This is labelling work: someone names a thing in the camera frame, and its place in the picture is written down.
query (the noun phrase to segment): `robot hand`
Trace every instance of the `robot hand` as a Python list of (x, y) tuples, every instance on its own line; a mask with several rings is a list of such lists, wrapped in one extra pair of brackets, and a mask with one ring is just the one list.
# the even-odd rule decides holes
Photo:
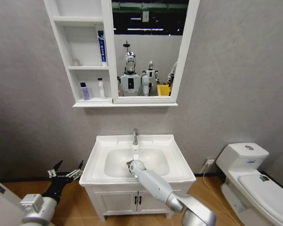
[(128, 163), (129, 171), (137, 176), (139, 182), (153, 197), (175, 212), (182, 212), (184, 206), (187, 207), (182, 219), (183, 226), (215, 225), (215, 214), (198, 200), (188, 194), (174, 192), (168, 182), (154, 171), (146, 169), (142, 161), (133, 160)]

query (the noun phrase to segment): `bathroom sink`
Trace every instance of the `bathroom sink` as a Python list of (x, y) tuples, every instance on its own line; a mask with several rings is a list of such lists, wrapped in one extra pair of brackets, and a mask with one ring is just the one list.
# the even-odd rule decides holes
[(111, 177), (131, 177), (128, 166), (124, 162), (132, 160), (133, 153), (139, 153), (139, 159), (148, 169), (155, 171), (160, 176), (167, 175), (170, 171), (168, 161), (164, 153), (156, 148), (141, 148), (139, 151), (133, 149), (111, 150), (106, 158), (104, 172)]
[(173, 135), (139, 135), (133, 146), (133, 135), (97, 136), (81, 176), (81, 185), (114, 184), (137, 181), (127, 162), (138, 154), (148, 170), (168, 182), (195, 181), (195, 176), (179, 150)]

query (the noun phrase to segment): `toilet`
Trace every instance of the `toilet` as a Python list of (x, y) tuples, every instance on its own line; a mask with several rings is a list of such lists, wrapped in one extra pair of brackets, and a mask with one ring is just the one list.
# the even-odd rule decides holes
[(283, 226), (283, 189), (257, 171), (268, 152), (255, 143), (227, 145), (216, 160), (221, 191), (245, 226)]

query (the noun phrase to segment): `toilet tank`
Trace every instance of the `toilet tank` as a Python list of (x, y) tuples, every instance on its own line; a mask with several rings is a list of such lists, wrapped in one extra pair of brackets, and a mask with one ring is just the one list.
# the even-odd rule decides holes
[(216, 160), (220, 169), (225, 171), (248, 171), (257, 169), (268, 152), (255, 143), (227, 145)]

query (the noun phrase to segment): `faucet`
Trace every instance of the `faucet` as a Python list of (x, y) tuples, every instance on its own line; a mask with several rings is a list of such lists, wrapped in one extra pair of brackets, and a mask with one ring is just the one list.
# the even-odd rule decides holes
[(137, 136), (138, 136), (138, 130), (137, 128), (133, 129), (133, 145), (138, 145), (138, 141), (137, 141)]

